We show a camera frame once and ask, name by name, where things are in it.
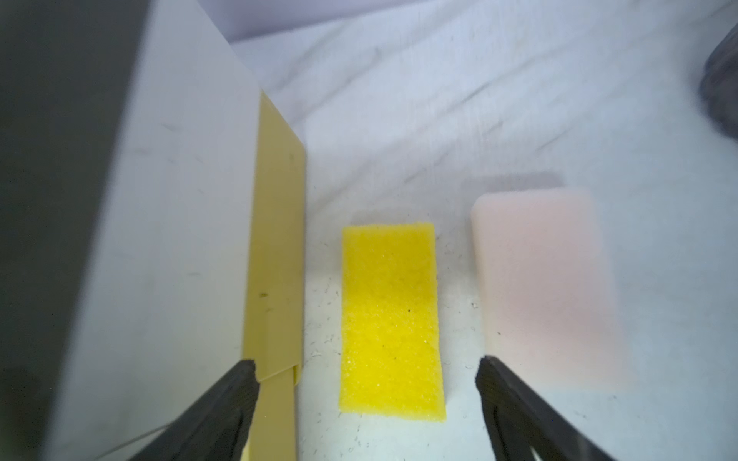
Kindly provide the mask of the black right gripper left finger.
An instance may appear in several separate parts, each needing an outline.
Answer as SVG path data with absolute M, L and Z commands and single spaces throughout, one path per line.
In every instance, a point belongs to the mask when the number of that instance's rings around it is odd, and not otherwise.
M 258 397 L 256 363 L 238 361 L 133 458 L 138 461 L 240 460 Z

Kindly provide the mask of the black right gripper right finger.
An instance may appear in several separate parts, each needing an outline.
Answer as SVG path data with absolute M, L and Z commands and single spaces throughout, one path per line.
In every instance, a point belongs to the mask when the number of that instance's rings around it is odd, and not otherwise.
M 613 460 L 499 358 L 480 360 L 476 386 L 498 460 Z

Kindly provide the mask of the pink sponge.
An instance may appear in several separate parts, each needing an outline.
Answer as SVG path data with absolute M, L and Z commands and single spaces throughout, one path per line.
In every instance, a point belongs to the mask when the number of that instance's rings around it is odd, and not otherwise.
M 489 193 L 471 224 L 486 354 L 532 387 L 624 386 L 628 348 L 590 196 Z

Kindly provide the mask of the yellow sponge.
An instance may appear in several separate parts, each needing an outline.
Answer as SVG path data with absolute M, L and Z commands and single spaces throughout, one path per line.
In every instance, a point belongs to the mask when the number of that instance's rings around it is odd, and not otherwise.
M 445 421 L 434 225 L 347 227 L 341 269 L 340 410 Z

